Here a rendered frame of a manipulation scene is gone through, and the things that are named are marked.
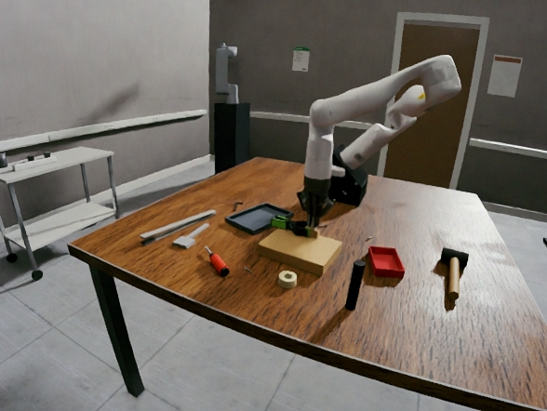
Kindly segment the pale wooden board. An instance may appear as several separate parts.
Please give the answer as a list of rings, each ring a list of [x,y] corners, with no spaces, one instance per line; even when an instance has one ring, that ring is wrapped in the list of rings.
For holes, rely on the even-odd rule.
[[[258,243],[257,254],[323,276],[341,252],[342,242],[298,236],[278,228]]]

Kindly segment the red rectangular tray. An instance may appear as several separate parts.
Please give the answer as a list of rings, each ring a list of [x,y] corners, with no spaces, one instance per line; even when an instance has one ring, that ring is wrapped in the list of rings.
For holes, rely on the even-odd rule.
[[[395,248],[369,246],[368,256],[374,276],[404,277],[405,269]]]

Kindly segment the beige ring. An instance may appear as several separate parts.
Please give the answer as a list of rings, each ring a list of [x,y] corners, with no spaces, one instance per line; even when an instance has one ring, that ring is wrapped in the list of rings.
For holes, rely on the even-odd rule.
[[[285,278],[284,278],[285,277]],[[293,288],[297,283],[297,275],[294,272],[280,272],[278,284],[283,288]]]

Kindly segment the red screwdriver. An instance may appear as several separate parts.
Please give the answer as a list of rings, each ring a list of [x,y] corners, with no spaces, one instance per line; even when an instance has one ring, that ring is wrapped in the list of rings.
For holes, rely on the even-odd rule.
[[[210,261],[214,265],[214,267],[217,269],[220,275],[227,276],[229,274],[229,268],[225,265],[225,263],[221,260],[221,258],[211,253],[210,250],[205,246],[207,252],[210,254]]]

